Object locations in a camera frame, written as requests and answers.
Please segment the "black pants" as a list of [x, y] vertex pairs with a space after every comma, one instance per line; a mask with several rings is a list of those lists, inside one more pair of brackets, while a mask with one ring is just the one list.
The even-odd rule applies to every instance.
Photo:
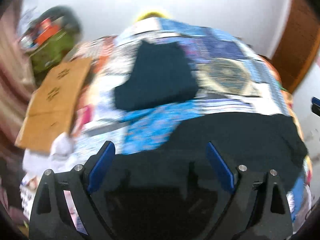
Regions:
[[116, 239], [210, 239], [230, 194], [206, 156], [213, 142], [236, 164], [263, 174], [240, 239], [292, 234], [287, 193], [302, 178], [308, 151], [288, 116], [210, 114], [181, 122], [155, 150], [116, 155], [92, 199]]

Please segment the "white crumpled cloth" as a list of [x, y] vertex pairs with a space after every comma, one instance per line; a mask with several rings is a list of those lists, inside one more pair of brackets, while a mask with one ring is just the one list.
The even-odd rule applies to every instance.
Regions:
[[26, 149], [22, 161], [25, 172], [42, 175], [47, 169], [58, 172], [74, 151], [74, 140], [66, 133], [61, 133], [52, 143], [49, 154]]

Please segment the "brown wooden door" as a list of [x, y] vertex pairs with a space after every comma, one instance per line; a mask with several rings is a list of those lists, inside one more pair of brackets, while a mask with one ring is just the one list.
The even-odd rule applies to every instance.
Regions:
[[307, 0], [292, 0], [286, 27], [271, 64], [283, 87], [293, 93], [319, 49], [319, 19]]

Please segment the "blue patchwork quilt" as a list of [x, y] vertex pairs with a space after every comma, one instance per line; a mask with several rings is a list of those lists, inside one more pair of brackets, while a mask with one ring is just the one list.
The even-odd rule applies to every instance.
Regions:
[[[143, 41], [177, 42], [182, 47], [199, 86], [193, 99], [137, 111], [115, 107], [114, 89], [129, 79]], [[74, 151], [58, 172], [47, 169], [36, 175], [34, 196], [25, 206], [31, 239], [88, 239], [71, 192], [59, 186], [55, 174], [84, 165], [106, 141], [114, 143], [116, 155], [151, 151], [166, 143], [181, 122], [220, 113], [288, 116], [303, 140], [277, 75], [251, 48], [228, 33], [153, 17], [117, 37], [83, 44], [67, 62], [89, 57], [91, 68], [67, 133], [74, 140]], [[307, 153], [302, 178], [286, 195], [292, 234], [285, 239], [299, 229], [297, 217], [306, 198], [308, 168]]]

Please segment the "bamboo lap desk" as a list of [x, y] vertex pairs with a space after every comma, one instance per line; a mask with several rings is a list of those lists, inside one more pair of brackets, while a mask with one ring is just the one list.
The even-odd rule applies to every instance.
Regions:
[[53, 141], [69, 133], [92, 59], [78, 58], [52, 68], [32, 94], [15, 146], [49, 154]]

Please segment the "pink striped curtain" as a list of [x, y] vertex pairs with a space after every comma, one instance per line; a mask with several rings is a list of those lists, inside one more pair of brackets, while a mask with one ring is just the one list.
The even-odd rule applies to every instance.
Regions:
[[1, 16], [1, 180], [9, 206], [21, 209], [23, 150], [15, 146], [30, 97], [35, 90], [29, 58], [18, 44], [21, 3], [12, 2]]

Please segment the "green storage box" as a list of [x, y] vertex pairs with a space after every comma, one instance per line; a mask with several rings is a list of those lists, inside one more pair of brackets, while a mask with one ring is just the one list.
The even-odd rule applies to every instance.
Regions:
[[27, 52], [34, 74], [58, 65], [74, 45], [74, 36], [65, 30], [60, 30], [36, 49]]

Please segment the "folded dark navy garment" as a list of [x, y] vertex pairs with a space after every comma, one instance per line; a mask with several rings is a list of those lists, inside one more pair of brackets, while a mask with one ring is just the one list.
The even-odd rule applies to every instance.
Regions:
[[184, 50], [177, 42], [138, 48], [129, 79], [114, 89], [117, 109], [137, 111], [195, 97], [199, 86]]

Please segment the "orange box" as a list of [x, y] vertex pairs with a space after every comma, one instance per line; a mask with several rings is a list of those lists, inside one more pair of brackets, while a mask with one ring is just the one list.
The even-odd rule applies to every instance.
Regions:
[[53, 23], [49, 18], [46, 18], [37, 25], [34, 42], [36, 45], [40, 46], [59, 31], [59, 25]]

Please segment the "grey neck pillow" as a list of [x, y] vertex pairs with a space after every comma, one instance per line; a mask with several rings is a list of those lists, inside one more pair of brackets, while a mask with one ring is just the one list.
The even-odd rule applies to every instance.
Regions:
[[81, 33], [82, 27], [79, 19], [74, 11], [66, 5], [57, 5], [42, 13], [35, 22], [40, 24], [44, 20], [49, 19], [52, 23], [58, 23], [61, 28], [64, 28], [72, 33]]

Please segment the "yellow foam tube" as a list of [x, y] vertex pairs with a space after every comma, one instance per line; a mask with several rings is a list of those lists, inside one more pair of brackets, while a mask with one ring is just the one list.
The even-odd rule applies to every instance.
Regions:
[[152, 18], [152, 17], [158, 17], [158, 18], [168, 18], [165, 14], [158, 12], [158, 11], [149, 11], [146, 12], [145, 14], [142, 14], [138, 16], [136, 19], [136, 22], [146, 20], [147, 18]]

